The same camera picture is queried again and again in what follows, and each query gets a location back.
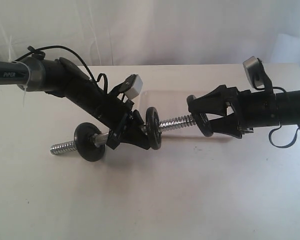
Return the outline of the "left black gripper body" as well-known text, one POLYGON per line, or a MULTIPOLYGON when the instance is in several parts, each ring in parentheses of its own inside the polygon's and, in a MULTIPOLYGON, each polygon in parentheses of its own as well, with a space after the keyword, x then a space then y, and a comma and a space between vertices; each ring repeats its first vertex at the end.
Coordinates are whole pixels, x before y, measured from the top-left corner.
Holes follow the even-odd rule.
POLYGON ((94 118, 109 128, 105 144, 112 150, 120 145, 121 134, 133 123, 133 104, 124 103, 115 95, 94 96, 94 118))

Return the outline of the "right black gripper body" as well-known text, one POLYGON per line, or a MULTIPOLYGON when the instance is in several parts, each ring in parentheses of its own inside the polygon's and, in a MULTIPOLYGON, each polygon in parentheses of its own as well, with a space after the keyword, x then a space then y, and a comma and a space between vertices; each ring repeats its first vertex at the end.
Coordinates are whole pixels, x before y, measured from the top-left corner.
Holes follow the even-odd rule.
POLYGON ((227 87, 224 99, 237 117, 241 134, 253 128, 279 125, 276 94, 272 91, 239 91, 236 87, 227 87))

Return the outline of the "left grey black robot arm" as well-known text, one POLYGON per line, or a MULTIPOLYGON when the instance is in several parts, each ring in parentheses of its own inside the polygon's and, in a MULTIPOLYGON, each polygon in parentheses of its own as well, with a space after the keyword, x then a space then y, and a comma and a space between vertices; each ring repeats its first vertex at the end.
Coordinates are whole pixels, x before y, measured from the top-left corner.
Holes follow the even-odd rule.
POLYGON ((45 92, 69 99, 109 128, 110 139, 106 144, 112 149, 120 143, 150 148, 141 127, 144 122, 132 110, 134 103, 118 97, 131 87, 129 83, 122 82, 108 91, 64 57, 56 60, 26 57, 20 62, 0 61, 0 85, 17 85, 27 92, 45 92))

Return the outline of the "right grey black robot arm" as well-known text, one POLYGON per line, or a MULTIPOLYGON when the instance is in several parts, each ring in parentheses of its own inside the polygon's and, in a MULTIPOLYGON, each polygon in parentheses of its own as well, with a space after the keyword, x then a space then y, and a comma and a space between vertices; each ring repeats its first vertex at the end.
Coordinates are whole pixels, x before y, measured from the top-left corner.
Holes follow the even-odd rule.
POLYGON ((254 128, 300 124, 300 90, 251 92, 220 85, 201 97, 189 95, 186 102, 205 137, 218 133, 241 139, 254 128))

